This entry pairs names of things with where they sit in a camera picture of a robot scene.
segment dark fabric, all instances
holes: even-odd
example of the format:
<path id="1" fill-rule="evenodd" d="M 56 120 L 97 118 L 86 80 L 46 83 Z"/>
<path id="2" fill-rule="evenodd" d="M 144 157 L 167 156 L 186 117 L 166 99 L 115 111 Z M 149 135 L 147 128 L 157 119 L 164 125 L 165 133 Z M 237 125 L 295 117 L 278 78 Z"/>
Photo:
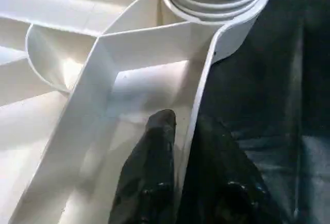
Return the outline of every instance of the dark fabric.
<path id="1" fill-rule="evenodd" d="M 205 117 L 230 131 L 291 223 L 330 223 L 330 0 L 270 0 L 212 66 L 196 133 Z M 178 224 L 201 223 L 199 153 L 195 135 Z"/>

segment white plastic surface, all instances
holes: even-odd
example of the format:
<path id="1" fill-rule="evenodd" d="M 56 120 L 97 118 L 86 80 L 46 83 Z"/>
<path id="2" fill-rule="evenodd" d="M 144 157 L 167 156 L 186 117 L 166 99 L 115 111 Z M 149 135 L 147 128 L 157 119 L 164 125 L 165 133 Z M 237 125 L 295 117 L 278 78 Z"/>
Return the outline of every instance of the white plastic surface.
<path id="1" fill-rule="evenodd" d="M 177 115 L 179 200 L 210 66 L 237 50 L 267 1 L 204 23 L 169 0 L 125 0 L 100 37 L 1 18 L 0 223 L 106 224 L 122 165 L 164 108 Z M 80 63 L 67 70 L 69 101 L 53 91 L 70 88 L 68 58 Z"/>

